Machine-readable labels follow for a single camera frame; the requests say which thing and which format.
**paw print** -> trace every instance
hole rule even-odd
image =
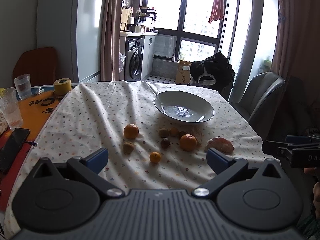
[[[42,111],[42,112],[45,113],[45,114],[50,114],[50,113],[53,112],[53,108],[52,108],[52,107],[49,107],[49,108],[47,108],[45,111]]]

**bowl rim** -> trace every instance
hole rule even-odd
[[[155,103],[155,100],[156,100],[156,97],[157,97],[158,95],[160,95],[160,94],[162,94],[162,93],[165,93],[165,92],[171,92],[171,91],[173,91],[173,92],[187,93],[187,94],[190,94],[190,95],[199,97],[199,98],[201,98],[202,100],[206,101],[206,102],[211,106],[211,108],[212,108],[212,116],[211,116],[209,119],[203,120],[203,121],[200,121],[200,122],[190,122],[190,121],[179,120],[179,119],[176,119],[176,118],[174,118],[174,117],[172,117],[172,116],[169,116],[169,115],[165,114],[164,112],[162,112],[162,111],[157,107],[157,105],[156,105],[156,103]],[[215,113],[213,106],[212,106],[207,100],[205,100],[204,98],[202,98],[202,97],[200,97],[200,96],[198,96],[198,95],[196,95],[196,94],[192,94],[192,93],[185,92],[185,91],[179,91],[179,90],[167,90],[167,91],[162,91],[162,92],[156,94],[155,97],[153,98],[153,104],[155,105],[156,109],[158,109],[158,111],[159,111],[160,113],[162,113],[162,114],[166,115],[167,117],[170,117],[170,118],[172,118],[172,119],[174,119],[174,120],[177,120],[177,121],[180,121],[180,122],[184,122],[184,123],[196,124],[196,123],[208,122],[209,120],[211,120],[211,119],[213,118],[214,113]]]

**tiled floor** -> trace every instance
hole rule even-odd
[[[146,82],[153,82],[153,83],[162,83],[162,84],[175,84],[174,79],[170,78],[163,78],[163,77],[158,77],[158,76],[148,76],[144,79]]]

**cardboard box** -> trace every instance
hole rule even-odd
[[[176,84],[187,85],[190,82],[190,66],[192,62],[179,60]]]

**washing machine door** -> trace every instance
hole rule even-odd
[[[131,57],[129,63],[129,74],[132,79],[136,79],[139,76],[142,68],[142,54],[139,49],[137,49]]]

